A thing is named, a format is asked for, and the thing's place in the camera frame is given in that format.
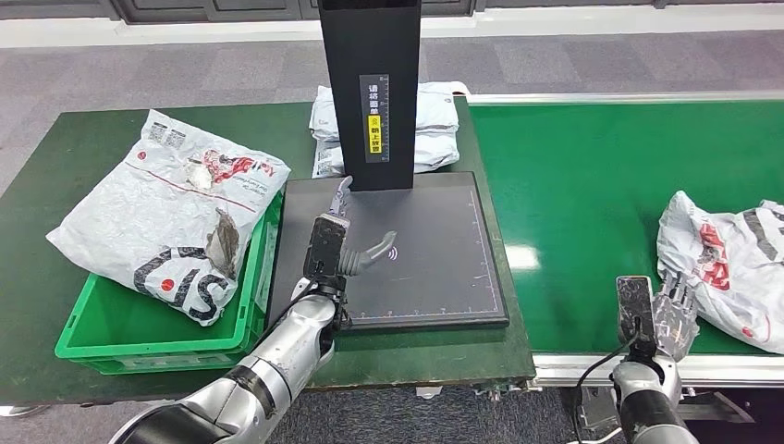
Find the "black scanning platform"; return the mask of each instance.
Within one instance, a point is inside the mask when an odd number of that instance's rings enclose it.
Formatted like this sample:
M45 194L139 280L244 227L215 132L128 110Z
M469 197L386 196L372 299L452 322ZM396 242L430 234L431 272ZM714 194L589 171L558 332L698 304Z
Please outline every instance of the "black scanning platform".
M267 319L291 299L313 220L325 213L341 179L286 185ZM353 191L346 246L364 251L390 230L395 248L370 269L348 277L352 330L408 327L505 327L482 205L471 172L414 177L410 190Z

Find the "white mailer bag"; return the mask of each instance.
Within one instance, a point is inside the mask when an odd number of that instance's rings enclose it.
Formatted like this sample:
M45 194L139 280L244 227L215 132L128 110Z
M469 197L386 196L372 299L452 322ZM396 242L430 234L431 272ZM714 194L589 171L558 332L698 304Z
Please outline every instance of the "white mailer bag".
M414 173L434 171L458 160L458 140L454 134L417 133L414 136ZM344 174L340 142L316 141L312 177L333 178Z
M416 113L417 132L457 132L459 129L458 111L455 108L453 93L468 93L468 89L458 81L434 81L419 84ZM318 87L309 126L316 140L324 142L340 140L331 88Z
M734 338L784 353L784 206L710 214L678 191L659 220L658 269L681 272L699 314Z
M151 110L125 159L46 239L74 264L209 326L288 173L269 154Z

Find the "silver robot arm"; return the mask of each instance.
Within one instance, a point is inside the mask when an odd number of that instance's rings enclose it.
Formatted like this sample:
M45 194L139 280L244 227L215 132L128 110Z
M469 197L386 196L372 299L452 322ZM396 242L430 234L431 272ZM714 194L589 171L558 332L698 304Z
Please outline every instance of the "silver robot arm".
M334 335L350 326L344 309L346 279L392 248L396 233L366 252L343 248L350 178L329 213L313 223L303 278L282 317L265 330L250 354L195 393L152 408L123 426L111 444L259 444L266 441L313 374L335 351Z
M619 339L629 354L610 377L618 419L630 444L699 444L676 408L678 361L697 336L693 295L682 276L665 275L661 291L648 277L619 277Z
M672 358L622 362L612 379L620 426L630 444L699 444L676 412L680 377Z

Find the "gray carpet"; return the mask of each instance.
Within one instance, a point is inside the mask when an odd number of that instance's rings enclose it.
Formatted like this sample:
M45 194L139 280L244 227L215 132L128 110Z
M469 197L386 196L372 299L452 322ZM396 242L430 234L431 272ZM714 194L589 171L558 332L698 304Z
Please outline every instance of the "gray carpet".
M784 89L784 31L425 40L420 74L473 93ZM0 193L61 112L306 101L319 84L318 42L0 50ZM0 443L102 443L144 407L0 419ZM546 444L571 440L568 427L554 390L492 403L469 388L431 401L396 388L305 394L273 441Z

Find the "yellow label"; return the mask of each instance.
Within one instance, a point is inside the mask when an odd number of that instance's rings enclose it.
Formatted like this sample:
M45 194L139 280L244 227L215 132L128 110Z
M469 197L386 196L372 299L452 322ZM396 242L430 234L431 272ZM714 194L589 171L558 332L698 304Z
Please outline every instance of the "yellow label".
M368 139L370 154L380 154L381 150L381 116L368 116Z

